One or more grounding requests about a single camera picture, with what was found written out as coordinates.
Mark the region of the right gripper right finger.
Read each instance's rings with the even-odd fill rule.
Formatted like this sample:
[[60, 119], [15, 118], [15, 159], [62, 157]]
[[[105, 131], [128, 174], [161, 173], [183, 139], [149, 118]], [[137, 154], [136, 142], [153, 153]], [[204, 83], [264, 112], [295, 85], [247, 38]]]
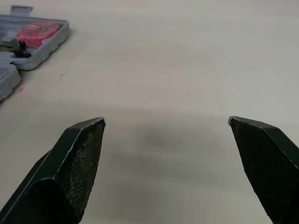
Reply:
[[244, 172], [274, 224], [299, 222], [299, 148], [277, 127], [231, 116]]

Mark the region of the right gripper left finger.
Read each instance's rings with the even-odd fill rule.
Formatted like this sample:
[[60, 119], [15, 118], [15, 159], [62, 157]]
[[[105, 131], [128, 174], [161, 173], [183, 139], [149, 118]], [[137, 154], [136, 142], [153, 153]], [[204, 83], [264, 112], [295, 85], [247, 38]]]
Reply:
[[0, 222], [78, 224], [94, 185], [105, 126], [98, 117], [65, 129], [2, 208]]

